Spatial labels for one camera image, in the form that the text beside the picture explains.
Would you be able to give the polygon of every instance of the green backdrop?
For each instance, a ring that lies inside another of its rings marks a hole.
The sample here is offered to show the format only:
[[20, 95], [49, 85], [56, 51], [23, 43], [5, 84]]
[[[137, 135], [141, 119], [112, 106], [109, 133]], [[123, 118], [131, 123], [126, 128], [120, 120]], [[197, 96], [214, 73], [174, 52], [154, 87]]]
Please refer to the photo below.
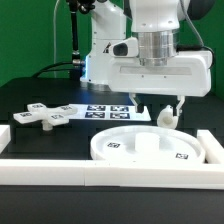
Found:
[[[56, 0], [0, 0], [0, 85], [16, 77], [29, 77], [53, 63], [53, 11]], [[195, 25], [204, 42], [216, 52], [212, 90], [224, 99], [224, 1], [217, 0], [209, 14]], [[90, 15], [79, 15], [81, 55], [91, 46]], [[181, 24], [181, 43], [196, 43], [187, 24]], [[70, 14], [65, 0], [57, 13], [57, 61], [71, 59]]]

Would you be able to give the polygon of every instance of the white platform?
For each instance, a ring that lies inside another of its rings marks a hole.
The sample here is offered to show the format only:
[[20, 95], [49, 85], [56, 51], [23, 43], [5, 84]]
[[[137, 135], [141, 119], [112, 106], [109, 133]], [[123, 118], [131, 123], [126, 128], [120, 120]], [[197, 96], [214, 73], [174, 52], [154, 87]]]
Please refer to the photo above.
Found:
[[[9, 127], [0, 126], [0, 130], [0, 142], [5, 144], [10, 140]], [[208, 131], [199, 131], [198, 136], [205, 149], [207, 140], [212, 146], [216, 141]], [[224, 189], [224, 165], [0, 159], [0, 185]]]

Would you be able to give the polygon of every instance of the black surface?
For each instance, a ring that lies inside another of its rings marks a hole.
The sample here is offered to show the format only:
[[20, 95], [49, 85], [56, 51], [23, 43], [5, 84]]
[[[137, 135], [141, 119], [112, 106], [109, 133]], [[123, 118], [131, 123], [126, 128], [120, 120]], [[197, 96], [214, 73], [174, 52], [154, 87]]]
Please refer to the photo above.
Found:
[[[97, 132], [129, 124], [155, 125], [159, 111], [176, 103], [176, 98], [169, 96], [140, 98], [148, 106], [152, 122], [73, 120], [46, 134], [40, 122], [23, 126], [12, 114], [37, 102], [48, 107], [129, 104], [128, 95], [87, 91], [66, 79], [12, 80], [0, 88], [1, 123], [10, 123], [12, 131], [12, 142], [1, 158], [88, 159], [89, 142]], [[223, 144], [223, 101], [212, 94], [187, 98], [183, 109], [179, 130], [196, 135], [197, 129], [209, 129]], [[224, 223], [224, 192], [216, 190], [0, 186], [0, 199], [0, 224]]]

